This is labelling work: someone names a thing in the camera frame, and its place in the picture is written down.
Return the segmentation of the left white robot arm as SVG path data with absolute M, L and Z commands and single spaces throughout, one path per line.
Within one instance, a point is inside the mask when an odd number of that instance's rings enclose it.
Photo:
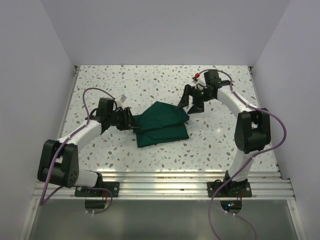
M 101 195 L 104 190 L 101 174 L 80 169 L 79 153 L 109 127 L 127 131 L 140 125 L 129 107 L 118 106 L 111 98 L 100 98 L 95 115 L 86 118 L 83 125 L 58 140 L 49 139 L 44 143 L 37 179 L 66 188 L 86 187 L 92 196 Z

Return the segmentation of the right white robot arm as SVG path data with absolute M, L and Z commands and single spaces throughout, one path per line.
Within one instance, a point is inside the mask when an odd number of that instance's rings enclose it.
M 236 117 L 234 142 L 236 154 L 226 171 L 220 188 L 227 196 L 235 196 L 248 182 L 254 154 L 271 142 L 270 116 L 266 109 L 250 104 L 233 87 L 233 80 L 220 78 L 222 70 L 206 69 L 192 78 L 194 85 L 185 85 L 178 108 L 190 106 L 188 114 L 200 114 L 205 103 L 217 100 Z

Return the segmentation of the green surgical drape cloth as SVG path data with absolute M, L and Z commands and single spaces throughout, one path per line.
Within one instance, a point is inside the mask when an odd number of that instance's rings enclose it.
M 142 114 L 134 116 L 140 127 L 134 129 L 138 148 L 188 140 L 189 115 L 175 105 L 156 101 Z

